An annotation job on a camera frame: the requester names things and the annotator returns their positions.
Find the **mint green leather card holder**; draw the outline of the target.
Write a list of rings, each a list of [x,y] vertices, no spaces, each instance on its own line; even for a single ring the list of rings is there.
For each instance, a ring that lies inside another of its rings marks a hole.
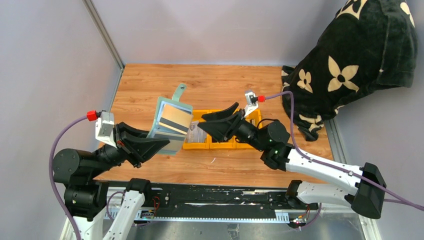
[[[168,139],[169,143],[159,150],[160,155],[176,155],[182,149],[190,124],[194,117],[193,106],[180,102],[180,97],[187,89],[179,84],[172,98],[158,97],[153,124],[149,138]]]

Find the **gold striped credit card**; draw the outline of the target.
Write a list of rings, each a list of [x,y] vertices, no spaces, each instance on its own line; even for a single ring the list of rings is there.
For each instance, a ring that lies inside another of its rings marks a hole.
[[[186,135],[189,131],[193,115],[172,105],[165,104],[162,108],[158,125]]]

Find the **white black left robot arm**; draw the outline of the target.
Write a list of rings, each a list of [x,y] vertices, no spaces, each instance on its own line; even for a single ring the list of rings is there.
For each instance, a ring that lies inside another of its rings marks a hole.
[[[125,161],[140,168],[170,143],[167,138],[150,138],[148,131],[124,122],[114,125],[110,134],[112,144],[105,144],[93,152],[65,148],[50,158],[52,183],[65,187],[58,200],[78,240],[127,239],[139,209],[154,200],[151,182],[132,178],[126,183],[118,214],[108,231],[103,232],[110,183],[96,177]]]

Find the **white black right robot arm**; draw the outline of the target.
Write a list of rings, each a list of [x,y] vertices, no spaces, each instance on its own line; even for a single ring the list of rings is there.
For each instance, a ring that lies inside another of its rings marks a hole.
[[[324,181],[315,184],[293,180],[285,194],[286,204],[298,209],[303,204],[326,203],[351,208],[370,219],[380,219],[385,199],[385,180],[379,168],[337,163],[297,149],[289,143],[290,134],[279,120],[259,127],[246,120],[245,110],[231,107],[202,115],[198,127],[221,143],[235,137],[261,152],[270,169],[301,173]]]

